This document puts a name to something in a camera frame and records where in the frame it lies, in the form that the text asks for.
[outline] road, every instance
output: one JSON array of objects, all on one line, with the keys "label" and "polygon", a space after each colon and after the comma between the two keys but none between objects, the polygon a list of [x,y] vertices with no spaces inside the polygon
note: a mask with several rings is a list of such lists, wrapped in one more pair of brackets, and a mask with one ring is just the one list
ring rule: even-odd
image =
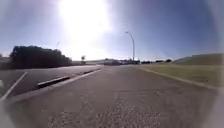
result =
[{"label": "road", "polygon": [[10,92],[9,97],[36,90],[40,82],[49,81],[63,76],[72,76],[77,73],[95,70],[103,66],[72,66],[50,69],[26,69],[0,71],[0,80],[4,82],[4,87],[0,89],[0,94],[4,94],[21,76],[27,72],[26,76]]},{"label": "road", "polygon": [[116,66],[10,104],[6,110],[21,128],[209,128],[219,97],[222,94],[203,87]]}]

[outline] green lawn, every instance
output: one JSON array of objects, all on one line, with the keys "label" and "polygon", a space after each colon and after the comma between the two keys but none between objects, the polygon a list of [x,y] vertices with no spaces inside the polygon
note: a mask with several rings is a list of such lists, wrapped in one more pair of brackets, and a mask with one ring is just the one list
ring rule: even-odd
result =
[{"label": "green lawn", "polygon": [[207,84],[208,86],[221,87],[222,66],[204,65],[139,65],[154,72],[179,77],[191,81]]}]

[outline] curb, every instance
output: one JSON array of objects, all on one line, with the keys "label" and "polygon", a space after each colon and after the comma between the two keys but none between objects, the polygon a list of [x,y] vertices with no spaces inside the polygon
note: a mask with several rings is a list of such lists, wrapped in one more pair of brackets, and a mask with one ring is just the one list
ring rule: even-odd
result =
[{"label": "curb", "polygon": [[152,70],[149,70],[149,69],[139,68],[139,67],[135,67],[135,66],[133,66],[133,67],[137,68],[137,69],[140,69],[140,70],[143,70],[143,71],[146,71],[146,72],[151,72],[151,73],[154,73],[154,74],[157,74],[157,75],[160,75],[160,76],[168,77],[168,78],[171,78],[171,79],[174,79],[174,80],[178,80],[178,81],[189,83],[189,84],[194,84],[194,85],[197,85],[197,86],[200,86],[200,87],[204,87],[204,88],[207,88],[207,89],[211,89],[211,90],[215,90],[215,91],[224,93],[223,89],[212,87],[209,84],[204,84],[204,83],[200,83],[200,82],[195,82],[195,81],[190,81],[190,80],[170,76],[170,75],[163,74],[163,73],[158,73],[158,72],[155,72],[155,71],[152,71]]},{"label": "curb", "polygon": [[64,76],[64,77],[56,78],[56,79],[53,79],[53,80],[38,83],[37,86],[40,89],[40,88],[44,88],[44,87],[50,86],[52,84],[56,84],[56,83],[64,81],[64,80],[68,80],[68,79],[70,79],[70,77]]},{"label": "curb", "polygon": [[34,91],[30,91],[30,92],[27,92],[27,93],[23,93],[23,94],[11,97],[11,98],[5,100],[4,103],[6,105],[9,105],[9,104],[21,101],[21,100],[29,99],[31,97],[34,97],[34,96],[46,93],[48,91],[51,91],[51,90],[53,90],[55,88],[61,87],[63,85],[66,86],[66,84],[69,84],[69,83],[74,82],[76,80],[79,80],[79,79],[85,78],[87,76],[93,75],[93,74],[95,74],[97,72],[100,72],[101,70],[102,69],[99,69],[99,70],[96,70],[96,71],[93,71],[93,72],[90,72],[90,73],[87,73],[87,74],[83,74],[83,75],[80,75],[80,76],[77,76],[77,77],[74,77],[74,78],[70,78],[70,79],[65,80],[65,81],[58,82],[56,84],[53,84],[51,86],[47,86],[45,88],[37,89],[37,90],[34,90]]}]

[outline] sun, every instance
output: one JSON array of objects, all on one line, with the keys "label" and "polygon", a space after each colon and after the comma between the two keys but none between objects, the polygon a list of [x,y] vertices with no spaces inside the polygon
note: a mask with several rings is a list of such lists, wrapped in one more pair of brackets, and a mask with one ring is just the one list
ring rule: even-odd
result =
[{"label": "sun", "polygon": [[110,31],[107,6],[103,0],[61,0],[59,13],[66,36],[76,47],[86,47]]}]

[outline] grass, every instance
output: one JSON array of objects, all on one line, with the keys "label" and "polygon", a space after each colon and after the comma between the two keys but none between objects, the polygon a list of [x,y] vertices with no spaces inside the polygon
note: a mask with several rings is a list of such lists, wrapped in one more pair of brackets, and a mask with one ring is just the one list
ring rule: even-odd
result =
[{"label": "grass", "polygon": [[215,88],[221,87],[222,66],[214,65],[139,65],[140,68],[163,73]]},{"label": "grass", "polygon": [[223,54],[199,54],[175,60],[179,65],[222,65]]}]

